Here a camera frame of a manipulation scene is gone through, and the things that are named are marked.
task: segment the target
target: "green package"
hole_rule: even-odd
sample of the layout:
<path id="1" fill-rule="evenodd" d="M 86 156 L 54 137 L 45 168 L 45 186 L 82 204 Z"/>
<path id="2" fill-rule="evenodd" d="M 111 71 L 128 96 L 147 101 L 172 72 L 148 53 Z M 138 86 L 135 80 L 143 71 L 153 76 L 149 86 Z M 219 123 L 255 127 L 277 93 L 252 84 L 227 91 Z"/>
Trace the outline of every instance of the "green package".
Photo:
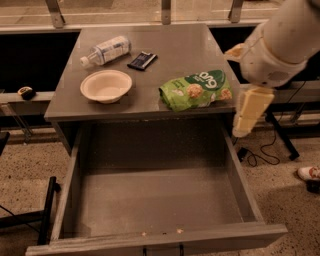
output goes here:
<path id="1" fill-rule="evenodd" d="M 213 101 L 232 98 L 230 84 L 222 70 L 172 79 L 159 90 L 162 101 L 176 112 L 207 107 Z"/>

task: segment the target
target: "white bowl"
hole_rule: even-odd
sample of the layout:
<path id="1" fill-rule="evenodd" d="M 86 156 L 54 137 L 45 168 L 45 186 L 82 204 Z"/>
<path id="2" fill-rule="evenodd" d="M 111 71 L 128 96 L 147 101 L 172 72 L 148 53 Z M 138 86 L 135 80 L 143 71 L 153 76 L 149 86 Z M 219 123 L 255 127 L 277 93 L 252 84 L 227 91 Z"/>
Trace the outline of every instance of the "white bowl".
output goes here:
<path id="1" fill-rule="evenodd" d="M 131 77 L 117 70 L 104 70 L 86 77 L 80 86 L 81 93 L 90 100 L 113 103 L 132 86 Z"/>

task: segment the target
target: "drawer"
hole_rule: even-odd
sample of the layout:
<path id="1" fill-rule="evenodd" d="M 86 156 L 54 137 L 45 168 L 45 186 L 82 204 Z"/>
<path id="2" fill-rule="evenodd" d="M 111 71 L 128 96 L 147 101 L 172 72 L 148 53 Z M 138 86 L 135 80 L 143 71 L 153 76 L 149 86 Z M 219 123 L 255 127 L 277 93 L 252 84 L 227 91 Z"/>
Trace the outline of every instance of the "drawer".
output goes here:
<path id="1" fill-rule="evenodd" d="M 218 117 L 85 123 L 51 241 L 26 255 L 192 255 L 286 232 L 264 223 Z"/>

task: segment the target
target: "bottle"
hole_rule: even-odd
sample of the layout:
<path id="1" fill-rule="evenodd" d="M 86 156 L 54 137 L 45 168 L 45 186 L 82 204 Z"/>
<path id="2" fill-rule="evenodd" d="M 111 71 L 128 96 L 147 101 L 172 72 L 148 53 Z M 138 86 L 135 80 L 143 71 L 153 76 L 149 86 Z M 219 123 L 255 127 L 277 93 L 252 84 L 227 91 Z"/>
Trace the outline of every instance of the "bottle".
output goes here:
<path id="1" fill-rule="evenodd" d="M 122 55 L 129 53 L 131 42 L 125 36 L 118 36 L 90 49 L 88 56 L 80 58 L 81 65 L 87 67 L 90 64 L 103 65 Z"/>

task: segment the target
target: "shoe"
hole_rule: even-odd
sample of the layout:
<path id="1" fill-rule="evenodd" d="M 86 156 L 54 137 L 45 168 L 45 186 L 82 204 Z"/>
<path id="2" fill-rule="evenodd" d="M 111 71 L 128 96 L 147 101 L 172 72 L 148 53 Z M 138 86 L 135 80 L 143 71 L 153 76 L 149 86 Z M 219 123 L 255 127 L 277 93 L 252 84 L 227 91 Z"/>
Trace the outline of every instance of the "shoe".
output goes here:
<path id="1" fill-rule="evenodd" d="M 320 169 L 318 167 L 302 167 L 298 169 L 297 173 L 304 181 L 320 181 Z"/>

